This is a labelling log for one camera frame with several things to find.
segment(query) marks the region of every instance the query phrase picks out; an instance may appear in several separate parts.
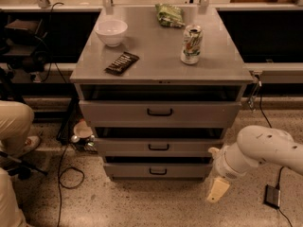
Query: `floor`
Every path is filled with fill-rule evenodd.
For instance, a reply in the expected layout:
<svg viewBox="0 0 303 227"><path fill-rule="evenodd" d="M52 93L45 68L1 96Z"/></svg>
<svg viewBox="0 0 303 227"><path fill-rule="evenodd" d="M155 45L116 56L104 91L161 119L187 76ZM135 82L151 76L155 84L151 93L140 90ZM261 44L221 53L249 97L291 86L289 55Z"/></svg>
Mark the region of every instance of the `floor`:
<svg viewBox="0 0 303 227"><path fill-rule="evenodd" d="M29 101L34 109L42 101ZM262 109L273 128L289 132L303 142L303 99L300 97L265 97ZM266 165L235 181L217 202L205 200L209 179L196 181L117 181L111 182L96 154L76 151L56 140L58 122L36 122L31 133L42 134L43 143L24 160L48 171L32 171L28 180L13 179L17 199L28 222L36 227L273 227L290 226L276 209L263 204L265 185L276 186L280 166ZM259 107L251 112L245 101L225 142L235 141L238 131L247 125L268 126ZM58 169L67 170L61 177L62 201L58 187ZM281 175L280 210L293 226L303 226L303 177L288 168Z"/></svg>

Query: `can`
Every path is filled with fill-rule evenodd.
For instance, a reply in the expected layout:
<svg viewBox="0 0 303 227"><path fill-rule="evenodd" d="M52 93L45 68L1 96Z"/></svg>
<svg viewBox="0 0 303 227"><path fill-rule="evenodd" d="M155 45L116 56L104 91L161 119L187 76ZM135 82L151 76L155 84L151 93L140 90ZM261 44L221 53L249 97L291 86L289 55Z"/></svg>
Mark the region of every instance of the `can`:
<svg viewBox="0 0 303 227"><path fill-rule="evenodd" d="M203 31L200 26L187 26L183 34L181 61L185 64L197 63L200 58L200 48Z"/></svg>

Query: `snack bag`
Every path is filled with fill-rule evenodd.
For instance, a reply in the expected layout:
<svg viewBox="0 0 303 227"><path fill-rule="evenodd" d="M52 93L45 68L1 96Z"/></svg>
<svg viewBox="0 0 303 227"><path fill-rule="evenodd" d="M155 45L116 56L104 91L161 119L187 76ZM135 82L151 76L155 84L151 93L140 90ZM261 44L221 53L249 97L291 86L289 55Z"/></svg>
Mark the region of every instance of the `snack bag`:
<svg viewBox="0 0 303 227"><path fill-rule="evenodd" d="M156 4L157 18L161 26L182 27L183 10L169 4Z"/></svg>

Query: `black cable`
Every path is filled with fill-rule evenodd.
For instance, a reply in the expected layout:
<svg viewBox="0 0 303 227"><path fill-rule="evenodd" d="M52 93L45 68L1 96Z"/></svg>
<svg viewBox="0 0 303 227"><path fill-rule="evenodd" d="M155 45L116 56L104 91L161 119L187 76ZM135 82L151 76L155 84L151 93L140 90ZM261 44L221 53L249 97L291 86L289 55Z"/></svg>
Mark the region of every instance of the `black cable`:
<svg viewBox="0 0 303 227"><path fill-rule="evenodd" d="M66 173L67 171L69 171L69 170L75 170L75 171L81 173L82 178L81 178L81 180L80 180L80 182L79 182L78 184L72 185L72 186L67 186L67 185L64 185L64 184L62 183L62 181L61 181L62 175L65 174L65 173ZM59 183L60 183L60 185L61 185L62 187L66 188L66 189L76 189L76 188L78 188L78 187L84 182L84 178L85 178L85 175L84 175L84 172L83 172L83 171L81 171L81 170L75 168L74 166L71 166L71 167L66 168L66 169L60 174Z"/></svg>
<svg viewBox="0 0 303 227"><path fill-rule="evenodd" d="M263 111L263 109L262 109L262 99L263 99L262 91L259 90L259 109L261 110L261 112L262 112L264 118L266 119L266 121L267 121L269 127L272 128L271 123L269 122L267 116L265 115L265 113L264 113L264 111ZM278 178L277 178L277 183L276 183L276 189L278 189L278 190L280 190L281 174L282 174L282 170L283 170L284 167L285 167L285 166L283 166L283 167L279 170L279 173L278 173ZM289 222L289 224L291 225L291 227L293 227L291 221L290 221L290 220L288 219L288 217L280 210L280 208L278 208L277 211L280 212L281 215L282 215L285 219L287 219L287 221Z"/></svg>
<svg viewBox="0 0 303 227"><path fill-rule="evenodd" d="M51 31L50 28L51 28L52 12L53 12L53 9L54 9L54 7L55 7L56 5L64 5L64 3L58 2L58 3L55 3L55 4L52 5L52 7L51 7L51 9L50 9L50 13L49 13L49 20L48 20L48 23L49 23L49 31ZM51 66L52 66L52 63L53 63L53 53L52 53L52 50L47 46L47 44L45 43L45 41L44 41L42 38L40 38L40 37L38 37L38 36L35 36L35 38L38 39L38 40L45 46L45 48L46 48L46 50L47 50L47 52L49 53L49 56L50 56L49 68L48 68L46 77L42 80L42 82L45 82L45 81L47 81L47 79L48 79L48 77L49 77L49 74L50 74L50 69L51 69ZM59 67L58 67L58 64L55 63L55 65L56 65L56 68L57 68L57 70L58 70L60 76L62 77L62 79L64 80L64 82L67 83L67 81L65 80L65 78L64 78L64 76L63 76L61 70L60 70Z"/></svg>
<svg viewBox="0 0 303 227"><path fill-rule="evenodd" d="M61 219L61 211L62 211L62 192L61 192L61 188L60 188L60 171L61 171L61 164L62 164L62 159L64 154L66 153L68 145L66 145L64 152L61 156L61 159L59 161L59 166L58 166L58 173L57 173L57 178L58 178L58 189L59 189L59 215L58 215L58 222L57 222L57 227L59 227L60 224L60 219Z"/></svg>
<svg viewBox="0 0 303 227"><path fill-rule="evenodd" d="M258 106L259 106L259 109L261 110L261 112L262 112L264 118L266 119L266 121L267 121L269 127L272 128L271 123L269 122L267 116L265 115L265 113L264 113L264 111L263 111L263 109L262 109L262 100L263 100L263 95L262 95L262 91L261 91L261 89L260 89L260 90L259 90L259 105L258 105Z"/></svg>
<svg viewBox="0 0 303 227"><path fill-rule="evenodd" d="M64 152L61 156L61 159L59 161L59 166L58 166L58 172L57 172L57 178L58 178L58 189L59 189L59 214L58 214L58 222L57 222L57 227L59 227L60 225L60 219L61 219L61 212L62 212L62 192L61 192L61 186L63 188L66 188L66 189L76 189L78 188L79 186L82 185L82 183L84 182L84 178L85 178L85 174L83 171L79 170L78 168L75 168L73 166L70 166L68 168L66 168L63 172L61 172L61 166L62 166L62 160L63 160L63 157L66 153L66 150L68 148L69 145L66 145L65 149L64 149ZM73 185L73 186L66 186L64 185L62 182L61 182L61 177L63 174L65 174L68 170L75 170L75 171L78 171L79 173L81 173L82 175L82 178L80 180L79 183L77 183L76 185Z"/></svg>
<svg viewBox="0 0 303 227"><path fill-rule="evenodd" d="M282 170L285 168L285 166L283 166L279 172L278 172L278 177L277 177L277 183L276 183L276 189L280 190L280 180L281 180L281 174L282 174ZM289 222L290 226L293 227L291 221L288 219L288 217L281 211L280 208L277 209L278 212L281 213L281 215L287 219L287 221Z"/></svg>
<svg viewBox="0 0 303 227"><path fill-rule="evenodd" d="M291 221L288 219L288 217L287 217L279 208L277 209L277 211L280 212L281 215L282 215L285 219L287 219L287 221L288 221L288 223L291 225L291 227L293 227Z"/></svg>
<svg viewBox="0 0 303 227"><path fill-rule="evenodd" d="M45 79L42 80L42 82L45 82L45 81L48 79L49 74L50 74L50 68L51 68L52 61L53 61L53 55L52 55L51 50L49 49L49 47L47 46L47 44L45 43L45 41L44 41L42 38L40 38L40 37L38 37L38 36L35 36L35 38L38 39L38 40L45 46L46 50L48 51L48 53L49 53L49 55L50 55L50 64L49 64L48 72L47 72L47 74L46 74ZM55 65L56 65L56 67L57 67L57 70L58 70L60 76L62 77L62 79L64 80L64 82L67 83L67 81L65 80L65 78L64 78L64 76L63 76L61 70L60 70L59 67L58 67L58 64L55 63Z"/></svg>
<svg viewBox="0 0 303 227"><path fill-rule="evenodd" d="M281 174L282 174L282 170L284 169L284 167L285 166L283 166L278 172L277 183L276 183L276 189L278 189L278 190L280 190Z"/></svg>

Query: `white bowl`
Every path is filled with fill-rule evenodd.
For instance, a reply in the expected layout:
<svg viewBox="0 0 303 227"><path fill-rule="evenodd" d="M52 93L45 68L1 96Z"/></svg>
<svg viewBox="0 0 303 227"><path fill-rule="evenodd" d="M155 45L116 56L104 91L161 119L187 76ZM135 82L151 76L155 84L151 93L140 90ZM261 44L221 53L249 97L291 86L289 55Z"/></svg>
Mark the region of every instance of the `white bowl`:
<svg viewBox="0 0 303 227"><path fill-rule="evenodd" d="M116 47L123 41L127 27L124 21L106 20L96 23L95 32L106 45Z"/></svg>

